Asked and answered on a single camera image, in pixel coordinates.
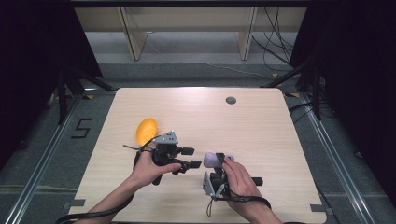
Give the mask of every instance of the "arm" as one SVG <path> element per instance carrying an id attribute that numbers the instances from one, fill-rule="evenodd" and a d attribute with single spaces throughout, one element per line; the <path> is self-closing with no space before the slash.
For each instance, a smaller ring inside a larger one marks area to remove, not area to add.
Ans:
<path id="1" fill-rule="evenodd" d="M 125 202 L 139 189 L 149 185 L 157 176 L 173 172 L 180 168 L 180 164 L 172 163 L 165 166 L 157 166 L 151 158 L 151 152 L 143 151 L 140 155 L 131 175 L 126 178 L 114 191 L 108 194 L 99 204 L 90 210 L 90 212 L 101 212 L 115 208 Z M 77 224 L 102 224 L 110 223 L 115 216 L 85 218 L 79 219 Z"/>
<path id="2" fill-rule="evenodd" d="M 235 196 L 233 195 L 234 193 L 243 196 L 262 196 L 243 165 L 226 158 L 222 166 L 227 174 L 232 196 Z M 228 205 L 252 224 L 282 223 L 274 212 L 263 203 L 235 203 L 228 201 Z"/>

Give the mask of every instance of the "hand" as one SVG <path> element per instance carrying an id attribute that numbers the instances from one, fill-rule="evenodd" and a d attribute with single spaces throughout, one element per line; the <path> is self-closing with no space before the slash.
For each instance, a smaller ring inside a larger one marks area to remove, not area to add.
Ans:
<path id="1" fill-rule="evenodd" d="M 257 196 L 261 197 L 259 189 L 251 179 L 250 174 L 243 165 L 225 158 L 222 167 L 227 174 L 231 196 Z M 265 204 L 260 202 L 235 203 L 227 201 L 228 205 L 241 217 L 250 223 L 282 223 Z"/>
<path id="2" fill-rule="evenodd" d="M 129 179 L 134 182 L 139 189 L 152 183 L 158 176 L 176 171 L 181 167 L 179 163 L 157 166 L 152 161 L 151 154 L 152 150 L 146 148 L 145 151 L 140 154 L 139 161 L 136 163 L 134 171 L 129 176 Z"/>

